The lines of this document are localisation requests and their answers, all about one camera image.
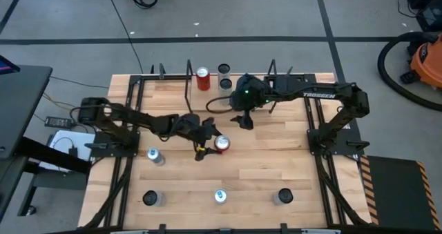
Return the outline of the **white paper sheet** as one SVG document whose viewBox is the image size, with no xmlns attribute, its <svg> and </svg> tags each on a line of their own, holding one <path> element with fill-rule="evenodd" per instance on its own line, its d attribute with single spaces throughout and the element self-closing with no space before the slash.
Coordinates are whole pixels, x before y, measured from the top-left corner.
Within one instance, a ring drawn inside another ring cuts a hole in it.
<svg viewBox="0 0 442 234">
<path fill-rule="evenodd" d="M 62 153 L 90 161 L 91 149 L 86 144 L 93 143 L 94 134 L 73 132 L 69 130 L 58 130 L 49 142 L 49 147 Z"/>
</svg>

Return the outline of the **black power adapter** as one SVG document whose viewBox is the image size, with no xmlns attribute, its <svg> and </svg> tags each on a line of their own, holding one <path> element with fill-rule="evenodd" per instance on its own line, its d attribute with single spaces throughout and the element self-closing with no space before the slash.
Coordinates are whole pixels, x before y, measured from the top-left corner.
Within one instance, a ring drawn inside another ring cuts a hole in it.
<svg viewBox="0 0 442 234">
<path fill-rule="evenodd" d="M 47 117 L 44 126 L 51 128 L 69 129 L 73 126 L 72 120 L 61 117 Z"/>
</svg>

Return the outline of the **wooden shelf with black frame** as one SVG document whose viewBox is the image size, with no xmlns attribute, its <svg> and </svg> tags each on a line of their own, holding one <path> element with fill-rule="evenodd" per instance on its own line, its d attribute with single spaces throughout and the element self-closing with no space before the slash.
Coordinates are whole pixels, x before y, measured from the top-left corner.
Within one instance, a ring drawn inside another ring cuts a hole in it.
<svg viewBox="0 0 442 234">
<path fill-rule="evenodd" d="M 275 64 L 276 64 L 276 60 L 272 59 L 271 60 L 271 65 L 270 68 L 266 69 L 265 72 L 260 72 L 260 73 L 252 73 L 250 72 L 250 75 L 254 75 L 259 79 L 264 79 L 265 76 L 267 75 L 275 75 L 276 74 L 276 69 L 275 69 Z M 210 72 L 209 74 L 209 85 L 210 88 L 208 90 L 200 90 L 198 88 L 198 82 L 199 77 L 197 77 L 197 73 L 196 71 L 193 71 L 193 74 L 191 76 L 191 80 L 189 81 L 188 84 L 188 88 L 187 88 L 187 99 L 189 101 L 189 106 L 190 109 L 194 112 L 196 111 L 206 111 L 206 103 L 214 98 L 217 97 L 225 97 L 225 96 L 229 96 L 231 94 L 231 91 L 236 89 L 236 83 L 237 80 L 239 80 L 239 78 L 241 76 L 244 75 L 244 73 L 238 73 L 238 72 L 233 72 L 232 68 L 233 66 L 230 66 L 231 70 L 229 73 L 229 77 L 227 77 L 227 79 L 230 79 L 231 81 L 231 87 L 228 90 L 225 89 L 221 89 L 218 83 L 218 72 Z M 264 109 L 264 110 L 270 110 L 272 107 L 273 103 L 267 103 L 265 105 L 263 105 L 262 108 L 257 108 L 258 109 Z M 229 105 L 229 100 L 228 99 L 220 99 L 217 101 L 212 102 L 209 105 L 209 108 L 211 110 L 228 110 L 230 109 L 230 105 Z"/>
</svg>

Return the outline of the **black aluminium rig frame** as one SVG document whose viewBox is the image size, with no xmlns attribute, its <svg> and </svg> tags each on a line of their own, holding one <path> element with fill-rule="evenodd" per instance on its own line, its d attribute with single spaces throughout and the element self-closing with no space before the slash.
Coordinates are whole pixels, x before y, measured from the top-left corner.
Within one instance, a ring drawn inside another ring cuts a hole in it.
<svg viewBox="0 0 442 234">
<path fill-rule="evenodd" d="M 192 111 L 187 99 L 188 84 L 183 80 L 147 81 L 143 88 L 131 87 L 128 75 L 113 75 L 109 100 L 130 101 L 150 115 L 184 114 Z M 201 118 L 210 115 L 196 111 Z M 215 110 L 218 130 L 231 140 L 221 155 L 208 155 L 195 161 L 192 144 L 173 137 L 160 141 L 148 130 L 140 132 L 139 153 L 135 157 L 128 187 L 124 228 L 220 229 L 290 228 L 326 226 L 320 184 L 307 141 L 307 109 L 302 99 L 282 102 L 270 110 L 251 114 L 254 127 L 243 130 L 230 121 L 233 113 Z M 149 148 L 165 158 L 156 166 L 146 157 Z M 289 188 L 294 200 L 275 205 L 273 194 Z M 223 189 L 227 201 L 216 204 L 214 192 Z M 146 191 L 162 191 L 163 206 L 146 206 Z"/>
</svg>

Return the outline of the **black equipment crate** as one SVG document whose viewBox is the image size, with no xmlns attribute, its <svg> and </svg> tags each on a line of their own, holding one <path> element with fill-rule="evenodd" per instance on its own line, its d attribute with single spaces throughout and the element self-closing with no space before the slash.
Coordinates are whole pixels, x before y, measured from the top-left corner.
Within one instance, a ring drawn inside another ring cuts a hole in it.
<svg viewBox="0 0 442 234">
<path fill-rule="evenodd" d="M 416 19 L 424 32 L 442 32 L 442 0 L 397 0 L 397 9 Z"/>
</svg>

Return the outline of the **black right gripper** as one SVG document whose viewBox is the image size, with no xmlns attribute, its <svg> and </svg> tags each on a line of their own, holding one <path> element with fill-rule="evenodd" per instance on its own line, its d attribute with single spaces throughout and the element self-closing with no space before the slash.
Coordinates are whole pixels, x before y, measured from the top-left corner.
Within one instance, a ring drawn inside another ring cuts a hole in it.
<svg viewBox="0 0 442 234">
<path fill-rule="evenodd" d="M 237 115 L 230 119 L 239 124 L 245 130 L 253 129 L 253 120 L 250 110 L 262 107 L 271 102 L 271 87 L 263 80 L 248 73 L 242 75 L 236 82 L 236 88 L 231 93 L 230 107 L 234 111 L 243 111 L 243 115 Z"/>
</svg>

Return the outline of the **black computer monitor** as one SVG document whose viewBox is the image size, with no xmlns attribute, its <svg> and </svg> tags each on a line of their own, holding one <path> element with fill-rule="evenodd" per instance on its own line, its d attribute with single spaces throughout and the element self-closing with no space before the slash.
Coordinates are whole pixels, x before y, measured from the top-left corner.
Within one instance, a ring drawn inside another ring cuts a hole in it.
<svg viewBox="0 0 442 234">
<path fill-rule="evenodd" d="M 0 75 L 20 72 L 20 67 L 13 64 L 11 61 L 0 55 Z"/>
</svg>

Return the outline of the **blue silver Red Bull can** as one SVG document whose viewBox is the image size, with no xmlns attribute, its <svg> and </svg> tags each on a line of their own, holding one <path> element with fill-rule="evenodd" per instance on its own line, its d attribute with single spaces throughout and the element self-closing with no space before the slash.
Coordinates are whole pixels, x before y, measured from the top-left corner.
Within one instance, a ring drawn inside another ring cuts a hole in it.
<svg viewBox="0 0 442 234">
<path fill-rule="evenodd" d="M 213 195 L 216 204 L 224 204 L 227 201 L 227 192 L 223 189 L 218 189 Z"/>
<path fill-rule="evenodd" d="M 164 156 L 156 148 L 149 148 L 146 152 L 146 157 L 156 166 L 163 166 L 165 164 Z"/>
</svg>

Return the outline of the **black desk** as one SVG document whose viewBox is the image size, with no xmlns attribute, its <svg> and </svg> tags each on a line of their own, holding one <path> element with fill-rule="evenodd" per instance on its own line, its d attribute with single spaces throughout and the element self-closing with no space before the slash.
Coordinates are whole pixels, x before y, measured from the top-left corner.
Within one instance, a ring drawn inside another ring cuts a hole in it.
<svg viewBox="0 0 442 234">
<path fill-rule="evenodd" d="M 29 159 L 88 174 L 90 163 L 24 136 L 48 85 L 52 68 L 19 66 L 20 71 L 0 75 L 0 222 L 24 171 L 37 172 Z"/>
</svg>

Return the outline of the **black mat with hazard stripes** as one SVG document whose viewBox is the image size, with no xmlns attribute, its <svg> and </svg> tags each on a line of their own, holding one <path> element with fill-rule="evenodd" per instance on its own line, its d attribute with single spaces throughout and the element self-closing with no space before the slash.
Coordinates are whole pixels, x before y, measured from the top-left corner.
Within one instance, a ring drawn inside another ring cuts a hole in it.
<svg viewBox="0 0 442 234">
<path fill-rule="evenodd" d="M 424 163 L 363 155 L 360 169 L 373 224 L 442 234 Z"/>
</svg>

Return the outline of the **red cola can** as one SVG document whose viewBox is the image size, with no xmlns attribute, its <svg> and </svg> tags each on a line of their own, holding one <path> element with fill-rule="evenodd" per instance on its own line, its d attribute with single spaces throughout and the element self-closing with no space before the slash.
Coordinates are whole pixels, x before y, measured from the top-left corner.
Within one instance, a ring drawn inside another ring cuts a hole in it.
<svg viewBox="0 0 442 234">
<path fill-rule="evenodd" d="M 219 135 L 215 138 L 214 146 L 217 153 L 227 151 L 231 145 L 230 139 L 226 135 Z"/>
<path fill-rule="evenodd" d="M 199 90 L 210 89 L 210 72 L 205 67 L 199 67 L 196 71 L 197 86 Z"/>
</svg>

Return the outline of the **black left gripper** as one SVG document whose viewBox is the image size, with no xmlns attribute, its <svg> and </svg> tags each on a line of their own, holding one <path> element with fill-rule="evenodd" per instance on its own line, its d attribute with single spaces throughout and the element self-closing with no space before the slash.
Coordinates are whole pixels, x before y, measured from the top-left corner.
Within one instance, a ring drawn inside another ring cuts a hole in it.
<svg viewBox="0 0 442 234">
<path fill-rule="evenodd" d="M 215 119 L 209 117 L 200 121 L 196 114 L 185 114 L 179 117 L 175 126 L 175 134 L 192 142 L 205 142 L 212 136 L 218 137 L 222 133 L 215 126 Z M 202 161 L 207 155 L 220 155 L 221 152 L 212 148 L 205 148 L 204 151 L 195 150 L 195 161 Z"/>
</svg>

